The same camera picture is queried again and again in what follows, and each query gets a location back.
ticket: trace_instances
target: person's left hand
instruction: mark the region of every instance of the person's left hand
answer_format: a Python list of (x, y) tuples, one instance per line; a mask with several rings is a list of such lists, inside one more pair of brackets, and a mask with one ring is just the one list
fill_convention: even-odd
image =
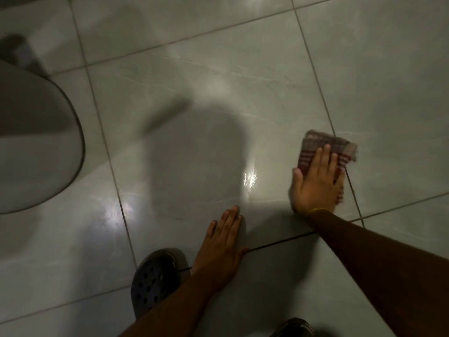
[(242, 216), (239, 206), (226, 210), (220, 221), (212, 221), (194, 261), (191, 274), (201, 273), (215, 291), (221, 290), (235, 276), (240, 261), (249, 248), (236, 249)]

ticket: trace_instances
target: person's right arm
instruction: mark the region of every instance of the person's right arm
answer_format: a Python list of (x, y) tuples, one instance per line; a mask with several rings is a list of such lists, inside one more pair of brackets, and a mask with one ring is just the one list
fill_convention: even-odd
[(306, 179), (294, 169), (293, 209), (307, 217), (398, 337), (449, 336), (449, 260), (335, 216), (344, 174), (334, 185), (337, 156), (329, 152), (317, 150)]

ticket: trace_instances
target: yellow wristband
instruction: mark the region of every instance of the yellow wristband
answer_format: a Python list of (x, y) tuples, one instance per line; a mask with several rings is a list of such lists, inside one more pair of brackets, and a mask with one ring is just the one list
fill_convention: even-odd
[(327, 209), (326, 208), (314, 208), (314, 209), (309, 210), (305, 216), (307, 217), (310, 214), (312, 214), (314, 211), (317, 211), (317, 210), (327, 210)]

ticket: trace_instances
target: striped cloth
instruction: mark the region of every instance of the striped cloth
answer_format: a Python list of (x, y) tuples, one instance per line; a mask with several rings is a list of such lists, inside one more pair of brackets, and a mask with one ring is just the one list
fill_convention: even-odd
[[(335, 171), (334, 180), (336, 181), (341, 172), (344, 172), (344, 167), (349, 161), (356, 161), (357, 144), (351, 143), (341, 137), (335, 137), (325, 132), (318, 132), (309, 130), (304, 136), (301, 145), (300, 158), (298, 160), (298, 168), (304, 176), (307, 175), (311, 160), (318, 148), (323, 148), (325, 144), (330, 144), (331, 153), (337, 153), (339, 156), (338, 167)], [(338, 197), (337, 204), (343, 201), (343, 188)]]

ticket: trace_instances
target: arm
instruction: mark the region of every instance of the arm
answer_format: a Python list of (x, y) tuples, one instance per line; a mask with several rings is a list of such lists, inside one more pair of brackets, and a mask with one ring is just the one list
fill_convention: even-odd
[(397, 336), (449, 336), (449, 260), (333, 215), (344, 177), (334, 185), (336, 164), (326, 146), (305, 180), (294, 170), (293, 209), (306, 215)]
[(192, 276), (172, 295), (131, 325), (120, 337), (189, 337), (210, 298), (236, 274), (249, 249), (236, 251), (239, 208), (212, 221), (192, 267)]

